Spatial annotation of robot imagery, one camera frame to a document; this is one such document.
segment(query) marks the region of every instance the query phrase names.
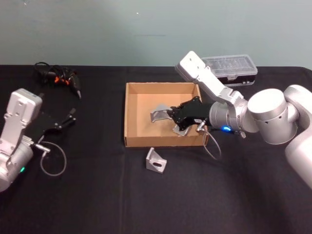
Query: metal bracket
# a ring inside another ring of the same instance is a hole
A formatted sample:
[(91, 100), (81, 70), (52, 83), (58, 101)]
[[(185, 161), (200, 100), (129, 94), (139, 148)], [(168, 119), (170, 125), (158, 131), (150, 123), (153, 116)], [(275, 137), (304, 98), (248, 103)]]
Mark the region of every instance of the metal bracket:
[(176, 124), (172, 130), (174, 131), (174, 133), (184, 137), (189, 133), (190, 128), (191, 128), (191, 126), (187, 127), (183, 131), (180, 131), (180, 127)]
[(157, 154), (154, 148), (150, 148), (146, 156), (146, 169), (154, 172), (163, 173), (167, 165), (167, 160)]
[(168, 110), (172, 110), (172, 109), (170, 107), (166, 106), (165, 104), (158, 105), (156, 109), (151, 111), (152, 123), (154, 123), (157, 120), (162, 120), (162, 119), (172, 120), (172, 118), (167, 114)]

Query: gray cable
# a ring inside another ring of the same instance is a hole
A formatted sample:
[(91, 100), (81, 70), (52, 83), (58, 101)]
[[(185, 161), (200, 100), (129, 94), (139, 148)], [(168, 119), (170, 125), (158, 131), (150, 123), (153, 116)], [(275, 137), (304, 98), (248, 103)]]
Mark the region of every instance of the gray cable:
[(205, 150), (207, 151), (207, 153), (216, 161), (218, 161), (218, 159), (216, 159), (212, 153), (210, 153), (210, 151), (207, 149), (207, 146), (205, 144), (205, 136), (208, 137), (208, 135), (211, 137), (211, 139), (215, 142), (216, 146), (218, 147), (218, 150), (219, 150), (219, 154), (220, 154), (220, 159), (221, 159), (221, 149), (220, 149), (220, 146), (218, 144), (218, 142), (216, 141), (216, 139), (213, 137), (213, 135), (211, 135), (211, 133), (209, 133), (207, 130), (204, 130), (205, 134), (203, 135), (203, 145), (204, 145), (204, 148)]
[(48, 173), (44, 167), (43, 167), (43, 159), (45, 157), (45, 155), (43, 155), (41, 157), (41, 160), (40, 160), (40, 167), (42, 169), (42, 171), (47, 174), (48, 176), (60, 176), (61, 174), (63, 174), (65, 172), (65, 169), (66, 169), (66, 166), (67, 166), (67, 158), (66, 158), (66, 154), (65, 152), (63, 151), (63, 149), (61, 147), (59, 147), (58, 145), (52, 143), (52, 142), (49, 142), (49, 141), (42, 141), (41, 143), (45, 143), (45, 144), (50, 144), (50, 145), (54, 145), (56, 146), (63, 154), (63, 157), (64, 157), (64, 167), (63, 167), (63, 170), (61, 170), (61, 172), (57, 173), (57, 174), (51, 174), (51, 173)]

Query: clear plastic box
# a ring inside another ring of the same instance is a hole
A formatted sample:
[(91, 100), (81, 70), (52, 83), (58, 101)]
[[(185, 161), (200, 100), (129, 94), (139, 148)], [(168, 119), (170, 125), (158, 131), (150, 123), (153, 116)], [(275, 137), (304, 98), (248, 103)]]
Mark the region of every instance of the clear plastic box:
[(226, 86), (251, 85), (258, 73), (248, 55), (205, 57), (202, 60)]

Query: bracket hole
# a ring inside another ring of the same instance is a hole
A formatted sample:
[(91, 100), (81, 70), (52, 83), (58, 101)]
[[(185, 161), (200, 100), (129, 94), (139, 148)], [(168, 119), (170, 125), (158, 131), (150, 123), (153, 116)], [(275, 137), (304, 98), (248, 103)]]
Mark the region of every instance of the bracket hole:
[(162, 165), (160, 163), (157, 163), (157, 162), (153, 162), (153, 165), (156, 167), (162, 167)]

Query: cardboard box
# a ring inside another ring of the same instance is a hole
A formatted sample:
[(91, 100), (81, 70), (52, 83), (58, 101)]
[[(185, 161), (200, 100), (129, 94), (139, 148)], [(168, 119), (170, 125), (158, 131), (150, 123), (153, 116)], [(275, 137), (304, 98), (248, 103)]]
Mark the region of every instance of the cardboard box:
[(168, 107), (200, 96), (198, 85), (193, 83), (127, 83), (124, 119), (126, 147), (196, 146), (202, 145), (202, 135), (195, 126), (186, 136), (172, 131), (176, 125), (165, 119), (151, 122), (150, 112), (159, 104)]

